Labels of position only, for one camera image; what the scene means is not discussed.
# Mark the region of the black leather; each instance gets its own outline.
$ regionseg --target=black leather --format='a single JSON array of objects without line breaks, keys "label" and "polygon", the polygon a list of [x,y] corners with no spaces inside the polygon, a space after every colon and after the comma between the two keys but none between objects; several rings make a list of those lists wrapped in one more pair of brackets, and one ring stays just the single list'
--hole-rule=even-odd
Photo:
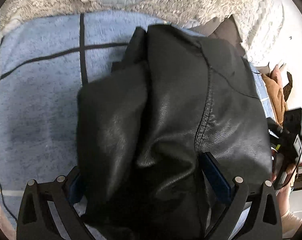
[{"label": "black leather", "polygon": [[137,28],[115,67],[78,94],[83,220],[107,239],[202,239],[216,203],[199,153],[251,192],[271,176],[248,63],[227,41],[154,25]]}]

